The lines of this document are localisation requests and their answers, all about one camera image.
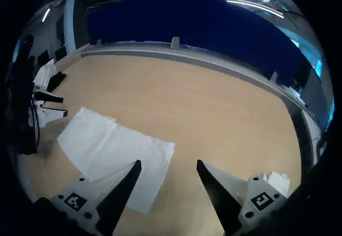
ceiling light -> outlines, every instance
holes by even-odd
[[[45,12],[42,22],[45,21],[46,16],[49,14],[50,10],[51,10],[51,9],[49,8],[49,9],[47,9],[47,11]]]
[[[247,6],[251,6],[251,7],[255,7],[255,8],[259,8],[261,10],[267,11],[269,13],[272,13],[282,19],[284,19],[284,14],[272,9],[271,7],[267,7],[265,5],[262,4],[258,4],[258,3],[253,3],[253,2],[249,2],[249,1],[244,1],[244,0],[225,0],[228,3],[237,3],[237,4],[242,4],[242,5],[247,5]]]

folded cloth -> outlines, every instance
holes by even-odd
[[[142,171],[127,206],[147,213],[165,178],[175,144],[115,123],[89,109],[72,118],[57,139],[74,165],[92,182],[141,160]]]
[[[52,59],[39,69],[33,82],[35,85],[43,86],[47,88],[50,78],[54,76],[56,73],[57,73],[57,69],[54,64],[54,60]]]

blue partition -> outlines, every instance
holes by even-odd
[[[231,56],[290,86],[305,62],[300,50],[272,23],[223,0],[124,0],[88,16],[91,44],[171,42]]]

wooden table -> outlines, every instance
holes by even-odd
[[[52,197],[79,171],[56,138],[82,107],[176,144],[164,183],[147,215],[125,209],[116,235],[222,235],[196,172],[201,159],[248,179],[272,170],[300,183],[298,140],[280,98],[232,76],[186,63],[136,56],[88,56],[65,70],[55,90],[69,110],[41,133],[38,154],[26,156],[38,196]]]

window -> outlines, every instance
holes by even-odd
[[[317,76],[321,77],[322,74],[322,61],[313,56],[305,47],[300,45],[297,41],[290,38],[290,40],[301,50],[302,54],[306,57],[306,59],[310,62],[313,69],[316,71]]]
[[[334,102],[334,97],[333,97],[333,104],[331,105],[331,109],[329,112],[329,121],[328,121],[327,129],[328,129],[333,117],[334,117],[334,112],[335,112],[335,102]]]

